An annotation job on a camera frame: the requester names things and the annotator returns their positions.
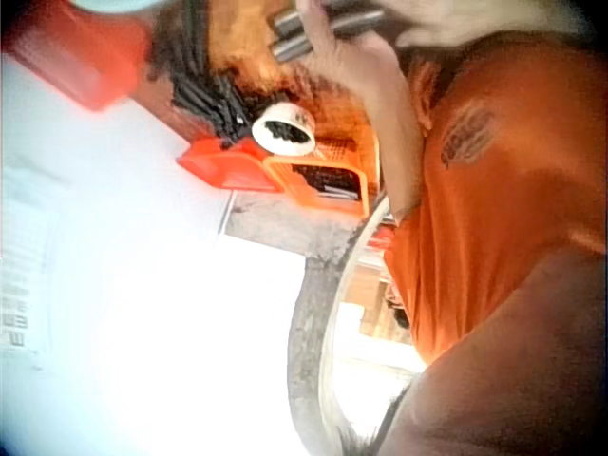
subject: shirt logo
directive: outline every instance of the shirt logo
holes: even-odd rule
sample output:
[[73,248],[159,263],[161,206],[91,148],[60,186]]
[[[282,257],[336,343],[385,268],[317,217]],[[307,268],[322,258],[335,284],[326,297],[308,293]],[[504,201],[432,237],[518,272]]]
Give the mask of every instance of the shirt logo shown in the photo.
[[496,133],[494,114],[481,103],[461,110],[443,140],[441,162],[472,164],[486,151]]

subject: orange shirt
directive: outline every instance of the orange shirt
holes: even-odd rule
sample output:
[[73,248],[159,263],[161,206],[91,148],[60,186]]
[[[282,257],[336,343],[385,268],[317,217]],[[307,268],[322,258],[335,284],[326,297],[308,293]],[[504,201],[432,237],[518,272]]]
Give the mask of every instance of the orange shirt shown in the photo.
[[580,51],[503,45],[465,63],[435,107],[422,203],[385,255],[427,363],[547,253],[606,254],[606,81]]

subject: bundle of wires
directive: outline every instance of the bundle of wires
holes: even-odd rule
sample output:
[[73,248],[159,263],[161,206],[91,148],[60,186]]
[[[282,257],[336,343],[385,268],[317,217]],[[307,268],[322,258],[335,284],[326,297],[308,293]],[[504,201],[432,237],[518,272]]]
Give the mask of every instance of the bundle of wires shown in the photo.
[[172,104],[208,122],[228,148],[251,136],[251,127],[263,110],[287,99],[287,94],[243,96],[234,84],[234,72],[214,72],[209,66],[206,0],[184,0],[181,13],[164,10],[159,17],[148,57],[154,81],[165,72],[173,83]]

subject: wall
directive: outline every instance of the wall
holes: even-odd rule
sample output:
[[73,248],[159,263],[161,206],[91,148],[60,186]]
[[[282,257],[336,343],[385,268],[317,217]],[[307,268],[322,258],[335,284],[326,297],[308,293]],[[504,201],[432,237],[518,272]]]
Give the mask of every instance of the wall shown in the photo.
[[36,344],[1,352],[9,452],[301,451],[285,363],[304,258],[219,236],[229,194],[175,165],[187,144],[137,104],[84,112],[2,63],[5,246],[31,221],[5,210],[22,190],[54,227],[33,275]]

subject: person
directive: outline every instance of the person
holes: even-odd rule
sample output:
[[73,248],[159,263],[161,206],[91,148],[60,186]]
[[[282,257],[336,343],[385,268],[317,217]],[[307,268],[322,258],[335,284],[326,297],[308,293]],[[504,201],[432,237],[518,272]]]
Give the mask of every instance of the person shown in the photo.
[[605,426],[603,57],[473,21],[457,57],[413,52],[404,74],[379,36],[336,40],[318,1],[297,6],[304,65],[358,96],[378,136],[399,223],[386,262],[428,364],[356,454],[596,454],[584,445]]

